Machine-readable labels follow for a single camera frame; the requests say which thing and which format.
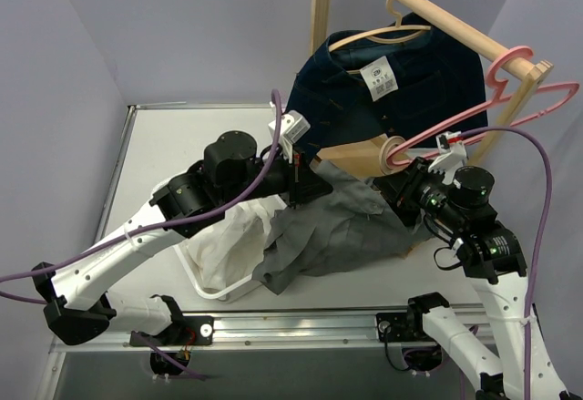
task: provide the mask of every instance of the screw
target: screw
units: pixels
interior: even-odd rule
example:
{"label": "screw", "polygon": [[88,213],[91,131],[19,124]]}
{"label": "screw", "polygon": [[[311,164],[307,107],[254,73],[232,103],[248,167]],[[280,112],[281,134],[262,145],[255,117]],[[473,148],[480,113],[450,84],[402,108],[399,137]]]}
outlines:
{"label": "screw", "polygon": [[385,330],[387,333],[391,332],[391,323],[388,321],[381,321],[379,323],[379,332],[384,333]]}
{"label": "screw", "polygon": [[210,326],[210,324],[203,324],[200,327],[200,335],[203,338],[208,338],[209,336],[212,335],[212,327]]}

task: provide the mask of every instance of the barcode label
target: barcode label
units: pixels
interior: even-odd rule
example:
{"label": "barcode label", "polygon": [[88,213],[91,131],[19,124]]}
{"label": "barcode label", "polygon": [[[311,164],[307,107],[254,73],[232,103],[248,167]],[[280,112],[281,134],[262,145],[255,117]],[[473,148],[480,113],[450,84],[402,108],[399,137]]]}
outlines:
{"label": "barcode label", "polygon": [[386,56],[374,60],[371,64],[363,67],[360,72],[371,92],[373,101],[388,93],[395,92],[399,88],[393,69],[389,65]]}

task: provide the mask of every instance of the cable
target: cable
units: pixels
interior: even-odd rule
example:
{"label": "cable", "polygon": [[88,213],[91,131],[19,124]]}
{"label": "cable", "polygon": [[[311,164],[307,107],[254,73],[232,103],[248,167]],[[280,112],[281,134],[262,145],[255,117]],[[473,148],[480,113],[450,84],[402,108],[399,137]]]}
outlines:
{"label": "cable", "polygon": [[191,329],[187,329],[190,333],[190,340],[187,342],[187,344],[184,346],[184,349],[186,350],[189,345],[193,345],[194,342],[197,340],[197,334],[191,330]]}
{"label": "cable", "polygon": [[389,338],[387,336],[389,331],[389,326],[384,328],[384,355],[386,357],[386,360],[389,362],[389,365],[392,366],[392,368],[395,371],[401,371],[401,372],[405,372],[405,371],[409,371],[411,370],[411,366],[407,365],[406,368],[397,368],[396,366],[394,366],[393,361],[391,360],[391,357],[389,356]]}
{"label": "cable", "polygon": [[[540,222],[538,223],[537,236],[535,238],[535,247],[532,252],[532,262],[530,274],[528,275],[528,286],[527,286],[527,296],[525,298],[525,311],[524,317],[526,320],[530,319],[530,311],[532,309],[532,303],[535,293],[535,284],[537,282],[538,273],[538,257],[540,253],[540,246],[543,241],[543,232],[545,231],[545,226],[547,224],[548,211],[550,209],[550,199],[553,193],[553,175],[550,168],[550,159],[548,154],[543,148],[542,144],[531,134],[517,128],[512,127],[484,127],[471,129],[469,131],[462,133],[462,138],[468,136],[474,136],[475,134],[481,134],[487,131],[508,131],[511,133],[516,133],[527,138],[538,150],[540,156],[543,159],[543,164],[545,166],[545,176],[547,178],[547,186],[545,190],[545,202],[543,204],[543,210],[540,216]],[[524,380],[524,398],[525,400],[530,400],[531,389],[530,389],[530,374],[531,374],[531,356],[532,356],[532,332],[530,325],[527,323],[525,325],[525,380]]]}
{"label": "cable", "polygon": [[[268,170],[271,167],[271,164],[273,163],[273,161],[275,160],[275,157],[276,157],[275,150],[277,149],[277,147],[279,145],[280,130],[281,130],[281,116],[282,116],[282,114],[281,114],[282,113],[281,96],[280,96],[280,92],[277,89],[273,89],[271,91],[271,102],[275,105],[276,110],[275,110],[275,131],[273,132],[273,142],[271,143],[270,155],[267,158],[267,161],[265,162],[265,165],[261,169],[258,176],[247,187],[247,189],[245,189],[242,193],[240,193],[235,199],[218,207],[217,209],[208,211],[207,213],[202,213],[201,215],[192,216],[190,218],[181,218],[179,220],[157,222],[155,224],[146,225],[146,226],[141,227],[139,229],[129,231],[128,236],[131,238],[131,237],[134,237],[138,234],[145,233],[147,231],[153,231],[153,230],[159,230],[159,229],[171,229],[174,227],[178,227],[180,225],[191,224],[193,222],[199,222],[199,221],[204,221],[204,220],[207,220],[210,218],[214,218],[215,216],[221,215],[221,213],[230,209],[238,202],[244,201],[255,190],[255,188],[257,188],[259,183],[261,183],[261,181],[263,180],[263,178],[267,174]],[[126,240],[125,234],[123,234],[121,236],[117,236],[116,238],[111,239],[109,241],[104,241],[102,243],[99,243],[98,245],[96,245],[92,248],[89,248],[86,251],[83,251],[81,254],[78,254],[77,256],[72,257],[68,261],[58,263],[57,265],[42,268],[40,270],[29,271],[29,272],[20,272],[17,274],[10,274],[10,275],[5,275],[4,277],[0,277],[0,283],[11,282],[12,280],[26,279],[29,277],[36,277],[39,275],[54,272],[54,271],[59,270],[61,268],[65,268],[66,266],[69,266],[72,263],[75,263],[75,262],[78,262],[82,259],[85,259],[86,257],[90,256],[91,254],[95,254],[98,251],[104,250],[105,248],[112,247],[120,242],[125,241],[125,240]],[[46,304],[46,302],[44,300],[37,300],[37,299],[33,299],[33,298],[21,297],[19,295],[13,295],[12,293],[8,293],[8,292],[1,292],[0,291],[0,297],[4,297],[4,298],[10,299],[10,300],[15,300],[18,302]]]}
{"label": "cable", "polygon": [[134,337],[135,338],[138,338],[144,345],[148,346],[153,352],[159,354],[162,358],[166,359],[168,362],[170,362],[171,364],[173,364],[174,366],[176,366],[177,368],[179,368],[183,372],[185,372],[188,375],[192,376],[192,378],[201,380],[203,382],[205,380],[207,380],[207,376],[206,375],[197,373],[196,371],[189,369],[187,366],[184,366],[179,361],[177,361],[176,359],[172,358],[169,354],[166,354],[163,351],[161,351],[156,345],[154,345],[153,343],[151,343],[148,339],[146,339],[145,337],[143,337],[138,332],[133,332],[133,333],[135,333],[134,334]]}
{"label": "cable", "polygon": [[[264,149],[261,150],[261,153],[259,155],[259,160],[263,160],[263,158],[265,157],[265,154],[267,154],[270,151],[271,145],[268,145],[267,147],[265,147]],[[281,153],[281,146],[278,145],[277,149],[276,149],[276,154],[275,156],[279,156]]]}
{"label": "cable", "polygon": [[[435,227],[437,227],[437,223],[435,221],[431,221],[431,223],[433,225],[435,225]],[[433,234],[437,239],[440,239],[441,241],[445,242],[449,247],[451,247],[453,245],[453,241],[451,240],[451,238],[453,238],[453,234],[445,231],[445,228],[439,226],[438,229],[443,231],[445,234],[447,234],[450,237],[450,240],[447,240],[444,236],[442,236],[441,234],[439,234],[438,231],[436,231],[435,229],[433,229],[430,225],[430,220],[429,220],[429,215],[426,215],[423,217],[423,224],[425,224],[425,227],[427,228],[427,230]]]}
{"label": "cable", "polygon": [[462,266],[461,262],[458,263],[454,263],[453,265],[449,265],[449,266],[441,266],[438,262],[437,262],[437,253],[440,252],[441,250],[449,250],[452,247],[441,247],[438,248],[437,250],[434,251],[434,262],[435,262],[435,266],[437,268],[439,268],[441,271],[453,271],[456,270],[457,268],[459,268],[460,266]]}

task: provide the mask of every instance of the dark denim jacket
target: dark denim jacket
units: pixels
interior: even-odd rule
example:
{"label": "dark denim jacket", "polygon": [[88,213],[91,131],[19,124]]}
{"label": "dark denim jacket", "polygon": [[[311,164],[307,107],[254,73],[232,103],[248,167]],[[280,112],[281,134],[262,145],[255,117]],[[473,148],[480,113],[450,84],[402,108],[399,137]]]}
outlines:
{"label": "dark denim jacket", "polygon": [[[403,25],[429,25],[415,14]],[[486,100],[479,55],[440,29],[398,44],[361,39],[330,53],[328,46],[360,31],[332,34],[303,66],[287,110],[302,113],[310,130],[297,148],[311,160],[321,148],[354,143],[386,133],[412,138],[433,125]],[[381,37],[395,38],[405,31]],[[386,56],[399,89],[373,102],[360,74],[349,74]],[[449,128],[466,131],[487,125],[485,112]],[[419,148],[434,148],[427,139]]]}

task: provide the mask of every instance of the crumpled fabric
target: crumpled fabric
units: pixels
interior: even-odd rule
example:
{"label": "crumpled fabric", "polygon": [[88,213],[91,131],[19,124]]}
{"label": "crumpled fabric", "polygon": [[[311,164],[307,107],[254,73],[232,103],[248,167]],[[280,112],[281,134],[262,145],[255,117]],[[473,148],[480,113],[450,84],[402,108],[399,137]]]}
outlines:
{"label": "crumpled fabric", "polygon": [[276,294],[298,275],[348,272],[367,263],[403,255],[431,234],[406,228],[380,193],[329,161],[315,171],[333,186],[317,200],[278,210],[271,219],[263,261],[253,280]]}
{"label": "crumpled fabric", "polygon": [[226,211],[224,220],[182,242],[198,268],[199,285],[221,291],[251,275],[263,258],[271,218],[284,207],[275,196],[241,202]]}

